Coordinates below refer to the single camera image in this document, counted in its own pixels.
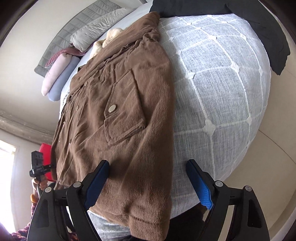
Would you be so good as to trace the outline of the person's left hand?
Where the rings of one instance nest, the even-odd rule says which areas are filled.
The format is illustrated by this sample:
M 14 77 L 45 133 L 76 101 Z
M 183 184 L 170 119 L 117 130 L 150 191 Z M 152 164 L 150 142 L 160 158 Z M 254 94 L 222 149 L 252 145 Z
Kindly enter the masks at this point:
M 46 176 L 42 175 L 40 178 L 41 180 L 38 180 L 37 178 L 32 179 L 33 195 L 36 198 L 39 198 L 38 189 L 43 191 L 48 187 L 48 180 Z

